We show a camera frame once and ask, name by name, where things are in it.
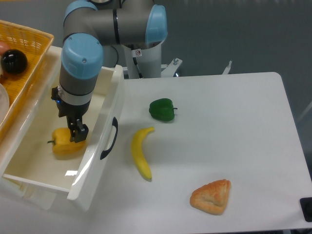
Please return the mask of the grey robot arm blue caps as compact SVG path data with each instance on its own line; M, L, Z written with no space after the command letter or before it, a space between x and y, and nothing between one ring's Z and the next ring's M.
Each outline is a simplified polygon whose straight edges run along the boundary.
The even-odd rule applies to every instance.
M165 7L152 0L125 0L117 9L98 9L97 0L76 0L63 21L59 85L51 98L59 117L66 117L71 142L87 138L87 112L103 65L103 46L124 45L132 60L160 45L168 35Z

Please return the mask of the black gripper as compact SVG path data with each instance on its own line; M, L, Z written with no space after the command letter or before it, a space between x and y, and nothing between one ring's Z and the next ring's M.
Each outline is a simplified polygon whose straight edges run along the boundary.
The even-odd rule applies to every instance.
M58 87L51 90L51 99L56 102L59 117L67 117L70 130L70 141L79 143L85 141L89 132L86 124L82 123L82 117L87 112L90 102L83 105L72 105L61 99Z

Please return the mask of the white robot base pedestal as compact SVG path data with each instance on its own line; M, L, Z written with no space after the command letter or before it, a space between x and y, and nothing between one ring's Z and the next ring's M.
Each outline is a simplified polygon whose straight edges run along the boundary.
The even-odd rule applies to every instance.
M126 77L128 79L178 77L182 60L174 58L170 63L163 64L162 44L163 41L123 45Z

